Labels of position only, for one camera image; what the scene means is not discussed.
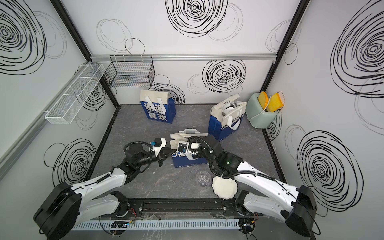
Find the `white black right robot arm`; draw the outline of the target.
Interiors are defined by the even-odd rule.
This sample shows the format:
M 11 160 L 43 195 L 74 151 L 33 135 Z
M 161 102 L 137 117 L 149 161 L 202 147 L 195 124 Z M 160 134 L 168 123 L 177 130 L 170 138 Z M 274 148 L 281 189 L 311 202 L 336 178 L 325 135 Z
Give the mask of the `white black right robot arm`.
M 239 206 L 249 213 L 260 213 L 281 221 L 297 234 L 314 240 L 316 213 L 318 210 L 312 190 L 302 185 L 299 188 L 283 183 L 257 170 L 241 157 L 224 150 L 213 136 L 191 136 L 178 141 L 177 150 L 192 159 L 203 158 L 208 161 L 215 175 L 213 187 L 221 199 L 233 197 L 230 193 L 243 183 L 261 193 L 261 196 L 246 192 L 240 198 Z

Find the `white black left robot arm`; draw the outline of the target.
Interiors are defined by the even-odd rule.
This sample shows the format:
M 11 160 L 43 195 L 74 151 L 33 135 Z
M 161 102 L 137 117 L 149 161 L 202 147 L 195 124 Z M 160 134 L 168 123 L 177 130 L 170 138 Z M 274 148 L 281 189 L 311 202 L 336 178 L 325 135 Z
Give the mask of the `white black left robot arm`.
M 136 141 L 124 146 L 122 163 L 99 177 L 77 184 L 57 185 L 35 213 L 39 233 L 49 240 L 59 240 L 73 227 L 103 215 L 125 217 L 134 213 L 128 199 L 117 188 L 133 181 L 141 166 L 164 161 L 175 153 L 164 138 L 153 142 Z

